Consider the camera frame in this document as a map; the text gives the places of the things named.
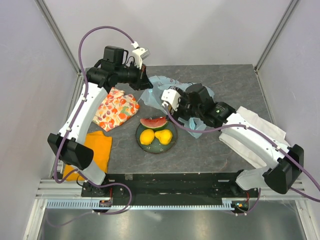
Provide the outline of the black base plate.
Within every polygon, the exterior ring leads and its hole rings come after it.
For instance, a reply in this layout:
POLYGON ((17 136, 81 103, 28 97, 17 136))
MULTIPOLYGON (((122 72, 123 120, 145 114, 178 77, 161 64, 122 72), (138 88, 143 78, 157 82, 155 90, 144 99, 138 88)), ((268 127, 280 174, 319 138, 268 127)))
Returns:
POLYGON ((243 190, 236 185, 237 172, 227 173, 116 173, 105 174, 102 183, 85 182, 83 197, 125 198, 155 196, 201 196, 213 198, 256 198, 259 190, 243 190))

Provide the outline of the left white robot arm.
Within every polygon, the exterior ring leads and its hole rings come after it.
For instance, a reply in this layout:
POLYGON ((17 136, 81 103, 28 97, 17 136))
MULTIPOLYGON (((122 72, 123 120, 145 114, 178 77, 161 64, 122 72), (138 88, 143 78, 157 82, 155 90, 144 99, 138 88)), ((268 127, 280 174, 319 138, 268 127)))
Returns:
POLYGON ((118 83, 129 84, 136 91, 153 88, 143 63, 150 52, 136 42, 133 47, 131 54, 120 47, 104 48, 103 58, 86 71, 84 87, 66 123, 57 134, 50 133, 47 138, 55 161, 72 166, 99 197, 109 193, 110 185, 104 181, 105 172, 93 160, 93 150, 84 145, 95 113, 118 83))

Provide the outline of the light blue plastic bag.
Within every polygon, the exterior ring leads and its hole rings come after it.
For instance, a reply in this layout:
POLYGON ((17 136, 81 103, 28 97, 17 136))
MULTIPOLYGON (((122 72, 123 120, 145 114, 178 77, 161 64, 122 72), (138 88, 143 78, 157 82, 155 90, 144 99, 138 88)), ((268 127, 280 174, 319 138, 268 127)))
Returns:
MULTIPOLYGON (((146 106, 161 110, 163 113, 165 110, 162 107, 161 96, 164 90, 180 88, 185 91, 189 86, 195 84, 195 82, 181 83, 178 80, 166 76, 156 75, 150 77, 149 80, 153 84, 153 88, 146 89, 138 101, 142 100, 146 106)), ((204 131, 207 127, 202 120, 196 117, 191 117, 189 120, 179 118, 177 121, 180 125, 192 130, 204 131)))

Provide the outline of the white towel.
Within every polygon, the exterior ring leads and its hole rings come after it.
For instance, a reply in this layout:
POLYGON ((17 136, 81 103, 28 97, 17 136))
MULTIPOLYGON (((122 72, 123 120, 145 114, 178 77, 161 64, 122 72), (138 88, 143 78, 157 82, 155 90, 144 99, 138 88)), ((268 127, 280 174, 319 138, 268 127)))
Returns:
MULTIPOLYGON (((240 106, 236 110, 236 112, 239 113, 246 121, 252 124, 259 131, 263 132, 265 135, 273 138, 279 143, 289 145, 289 143, 285 140, 286 132, 276 125, 272 124, 271 122, 259 117, 257 113, 243 106, 240 106)), ((230 137, 229 135, 222 132, 219 136, 219 140, 230 147, 234 152, 236 152, 254 168, 259 169, 267 166, 259 156, 257 156, 254 152, 249 150, 246 146, 244 146, 236 139, 230 137)))

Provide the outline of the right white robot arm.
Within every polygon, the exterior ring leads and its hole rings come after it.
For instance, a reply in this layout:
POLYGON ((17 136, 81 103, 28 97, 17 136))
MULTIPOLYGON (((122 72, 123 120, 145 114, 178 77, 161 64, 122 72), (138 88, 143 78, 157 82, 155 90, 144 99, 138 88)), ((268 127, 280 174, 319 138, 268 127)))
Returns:
POLYGON ((238 172, 235 181, 229 184, 233 196, 240 197, 247 190, 262 187, 284 195, 302 173, 304 150, 301 146, 289 146, 259 131, 227 103, 215 102, 202 84, 190 85, 186 90, 166 89, 161 100, 173 122, 179 118, 199 118, 211 132, 221 131, 264 161, 265 167, 238 172))

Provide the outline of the blue ceramic plate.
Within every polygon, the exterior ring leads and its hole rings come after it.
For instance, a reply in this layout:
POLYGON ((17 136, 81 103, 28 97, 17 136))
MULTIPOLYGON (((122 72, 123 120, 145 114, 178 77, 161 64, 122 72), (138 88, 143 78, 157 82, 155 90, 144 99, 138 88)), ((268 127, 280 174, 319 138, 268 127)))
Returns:
POLYGON ((141 125, 141 123, 138 125, 136 132, 135 132, 135 138, 137 141, 137 144, 139 145, 139 147, 141 147, 144 151, 149 152, 149 153, 153 153, 153 154, 160 154, 160 153, 164 153, 166 151, 168 151, 169 149, 171 149, 174 144, 176 143, 177 139, 178 139, 178 132, 175 128, 175 125, 168 120, 168 117, 166 117, 168 124, 166 125, 166 127, 164 127, 163 129, 160 130, 153 130, 154 133, 157 131, 161 131, 161 130, 170 130, 173 134, 172 140, 168 145, 163 145, 159 142, 159 140, 154 136, 154 140, 152 141, 152 143, 150 145, 142 145, 140 144, 140 135, 141 133, 148 129, 145 128, 144 126, 141 125))

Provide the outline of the yellow fake lemon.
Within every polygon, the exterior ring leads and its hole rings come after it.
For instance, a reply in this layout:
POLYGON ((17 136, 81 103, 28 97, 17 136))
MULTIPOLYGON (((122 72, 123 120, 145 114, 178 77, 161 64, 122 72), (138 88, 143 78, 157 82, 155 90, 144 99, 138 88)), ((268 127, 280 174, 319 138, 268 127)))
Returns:
POLYGON ((152 129, 145 129, 139 137, 139 141, 141 145, 150 145, 155 138, 155 133, 152 129))

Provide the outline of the fake watermelon slice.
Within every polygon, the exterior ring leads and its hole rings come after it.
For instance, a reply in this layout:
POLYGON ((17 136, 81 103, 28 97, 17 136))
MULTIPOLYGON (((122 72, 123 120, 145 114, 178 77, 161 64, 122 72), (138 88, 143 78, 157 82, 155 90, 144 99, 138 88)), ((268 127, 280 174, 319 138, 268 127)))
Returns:
POLYGON ((141 118, 140 124, 147 129, 152 129, 154 131, 161 130, 167 126, 168 120, 166 117, 149 117, 149 118, 141 118))

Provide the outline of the floral orange cloth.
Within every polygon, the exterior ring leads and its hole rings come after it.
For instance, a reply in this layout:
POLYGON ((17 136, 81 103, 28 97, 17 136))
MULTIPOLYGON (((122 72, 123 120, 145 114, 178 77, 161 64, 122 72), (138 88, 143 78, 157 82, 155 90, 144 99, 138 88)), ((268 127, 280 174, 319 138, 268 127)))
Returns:
POLYGON ((108 132, 124 124, 139 109, 140 105, 132 94, 113 87, 99 105, 92 122, 108 132))

